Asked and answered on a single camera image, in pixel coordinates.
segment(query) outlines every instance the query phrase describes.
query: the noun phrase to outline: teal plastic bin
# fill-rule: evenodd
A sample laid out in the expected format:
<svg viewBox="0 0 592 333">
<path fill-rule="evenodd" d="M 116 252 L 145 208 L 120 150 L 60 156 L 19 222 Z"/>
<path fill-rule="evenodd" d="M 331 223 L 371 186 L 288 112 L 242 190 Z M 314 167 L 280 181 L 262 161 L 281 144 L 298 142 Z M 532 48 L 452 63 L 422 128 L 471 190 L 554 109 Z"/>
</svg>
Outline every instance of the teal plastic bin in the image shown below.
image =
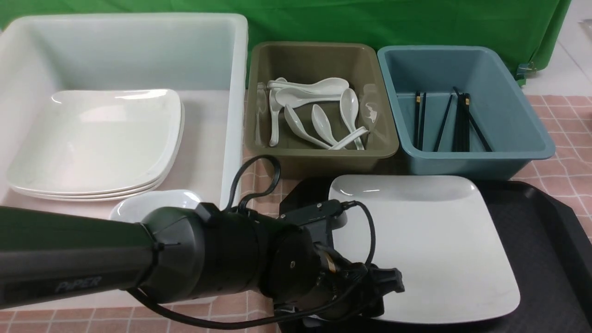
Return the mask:
<svg viewBox="0 0 592 333">
<path fill-rule="evenodd" d="M 378 51 L 400 144 L 416 175 L 460 175 L 508 180 L 555 144 L 500 57 L 484 47 L 387 46 Z M 486 152 L 471 126 L 470 152 L 452 152 L 456 95 L 438 152 L 438 131 L 452 87 L 471 94 L 470 111 L 492 148 Z M 423 151 L 413 146 L 416 91 L 427 93 Z"/>
</svg>

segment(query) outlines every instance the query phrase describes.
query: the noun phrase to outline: green backdrop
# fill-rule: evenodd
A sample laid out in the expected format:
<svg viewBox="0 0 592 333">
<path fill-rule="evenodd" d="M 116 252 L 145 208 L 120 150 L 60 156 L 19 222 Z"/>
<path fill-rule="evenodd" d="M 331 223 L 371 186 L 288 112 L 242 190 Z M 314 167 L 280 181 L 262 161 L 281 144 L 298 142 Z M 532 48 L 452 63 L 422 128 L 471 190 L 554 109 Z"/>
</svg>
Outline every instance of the green backdrop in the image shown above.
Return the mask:
<svg viewBox="0 0 592 333">
<path fill-rule="evenodd" d="M 479 45 L 515 73 L 544 68 L 570 0 L 0 0 L 0 26 L 25 15 L 95 12 L 235 12 L 262 41 Z"/>
</svg>

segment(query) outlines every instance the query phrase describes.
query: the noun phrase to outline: white floor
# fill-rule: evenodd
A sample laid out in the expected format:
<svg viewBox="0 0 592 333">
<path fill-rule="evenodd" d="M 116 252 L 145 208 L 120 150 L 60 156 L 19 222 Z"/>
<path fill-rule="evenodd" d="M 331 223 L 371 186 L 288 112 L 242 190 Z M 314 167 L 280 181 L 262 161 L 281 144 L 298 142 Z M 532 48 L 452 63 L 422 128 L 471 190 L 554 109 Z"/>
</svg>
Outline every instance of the white floor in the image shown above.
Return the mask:
<svg viewBox="0 0 592 333">
<path fill-rule="evenodd" d="M 527 95 L 592 96 L 592 37 L 582 20 L 592 19 L 592 0 L 571 0 L 547 68 L 531 75 Z"/>
</svg>

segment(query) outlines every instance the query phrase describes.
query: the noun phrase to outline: ceramic plate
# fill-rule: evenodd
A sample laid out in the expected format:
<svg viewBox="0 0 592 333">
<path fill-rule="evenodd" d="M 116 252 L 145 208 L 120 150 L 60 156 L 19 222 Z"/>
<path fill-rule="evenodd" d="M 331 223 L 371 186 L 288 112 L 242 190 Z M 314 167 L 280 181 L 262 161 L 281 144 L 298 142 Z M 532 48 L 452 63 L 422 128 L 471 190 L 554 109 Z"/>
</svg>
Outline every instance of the ceramic plate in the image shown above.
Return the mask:
<svg viewBox="0 0 592 333">
<path fill-rule="evenodd" d="M 171 158 L 169 165 L 167 165 L 166 170 L 158 178 L 156 181 L 151 182 L 150 184 L 146 184 L 140 187 L 132 188 L 130 190 L 125 191 L 117 191 L 117 192 L 110 192 L 110 193 L 101 193 L 101 194 L 81 194 L 81 195 L 61 195 L 61 194 L 43 194 L 43 193 L 35 193 L 35 192 L 28 192 L 22 191 L 18 188 L 13 188 L 14 191 L 21 193 L 26 196 L 35 197 L 35 198 L 43 198 L 48 200 L 56 200 L 56 201 L 110 201 L 110 200 L 121 200 L 124 198 L 129 198 L 132 196 L 136 196 L 138 194 L 146 193 L 156 189 L 160 186 L 166 176 L 168 176 L 170 170 L 175 163 L 175 158 L 177 153 L 179 152 L 179 147 L 181 146 L 181 138 L 183 137 L 183 130 L 185 128 L 185 109 L 182 108 L 181 114 L 181 126 L 179 129 L 179 139 L 177 140 L 177 146 L 175 147 L 175 152 L 173 157 Z"/>
<path fill-rule="evenodd" d="M 181 105 L 168 89 L 58 92 L 36 118 L 7 180 L 20 192 L 59 195 L 155 182 L 175 153 Z"/>
<path fill-rule="evenodd" d="M 451 324 L 506 315 L 520 292 L 496 227 L 476 186 L 454 176 L 346 175 L 329 199 L 358 200 L 374 219 L 381 268 L 398 268 L 404 293 L 384 297 L 379 319 Z M 333 231 L 334 247 L 364 262 L 370 246 L 366 216 L 354 207 Z"/>
</svg>

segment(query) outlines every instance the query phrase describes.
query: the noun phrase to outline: white plastic bin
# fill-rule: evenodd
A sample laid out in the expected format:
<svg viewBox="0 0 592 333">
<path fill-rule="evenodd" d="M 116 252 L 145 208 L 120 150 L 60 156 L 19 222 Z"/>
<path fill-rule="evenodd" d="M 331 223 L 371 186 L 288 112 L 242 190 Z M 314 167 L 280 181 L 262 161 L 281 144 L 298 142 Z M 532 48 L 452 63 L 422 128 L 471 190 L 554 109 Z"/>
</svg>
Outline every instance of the white plastic bin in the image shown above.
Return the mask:
<svg viewBox="0 0 592 333">
<path fill-rule="evenodd" d="M 51 15 L 11 23 L 0 36 L 0 204 L 108 218 L 118 201 L 68 203 L 11 191 L 8 165 L 55 92 L 169 88 L 185 105 L 185 129 L 159 190 L 187 188 L 225 206 L 242 164 L 247 33 L 245 17 L 235 14 Z M 113 291 L 24 309 L 135 305 Z"/>
</svg>

